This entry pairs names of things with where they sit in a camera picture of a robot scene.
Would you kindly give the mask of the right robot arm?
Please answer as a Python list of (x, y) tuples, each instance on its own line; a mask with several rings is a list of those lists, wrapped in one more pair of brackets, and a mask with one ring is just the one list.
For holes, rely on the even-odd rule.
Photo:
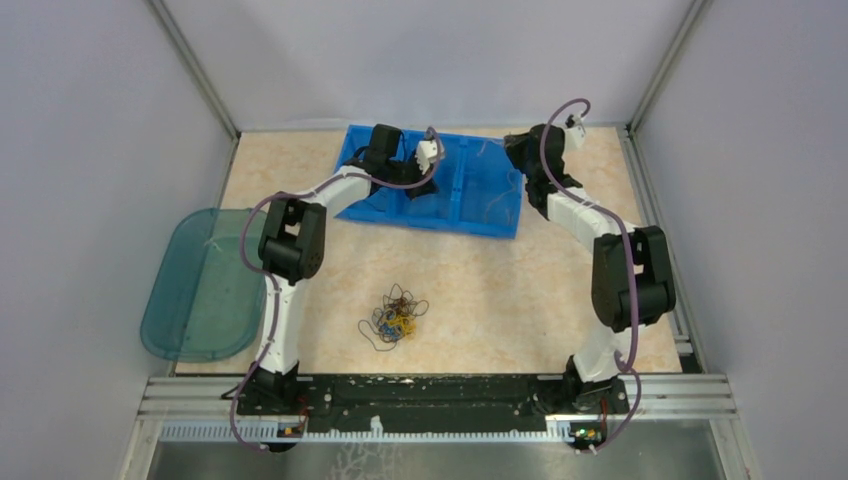
[(643, 331), (676, 305), (664, 231), (625, 221), (567, 173), (566, 153), (585, 138), (578, 124), (536, 125), (504, 138), (508, 159), (524, 176), (530, 205), (592, 256), (590, 297), (597, 327), (569, 358), (560, 392), (543, 402), (563, 401), (576, 412), (614, 401), (614, 381), (634, 366)]

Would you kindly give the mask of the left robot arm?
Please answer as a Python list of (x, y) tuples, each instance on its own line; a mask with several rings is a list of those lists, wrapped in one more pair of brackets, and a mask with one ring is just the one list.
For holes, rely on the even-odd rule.
[(250, 220), (260, 212), (266, 214), (257, 244), (258, 263), (248, 259), (247, 236), (239, 239), (243, 264), (265, 280), (264, 341), (232, 395), (231, 416), (285, 414), (298, 404), (298, 342), (309, 283), (324, 261), (329, 219), (382, 188), (433, 192), (433, 178), (446, 157), (438, 132), (428, 128), (412, 157), (397, 160), (402, 134), (396, 127), (376, 125), (363, 152), (328, 179), (299, 193), (272, 194), (249, 212)]

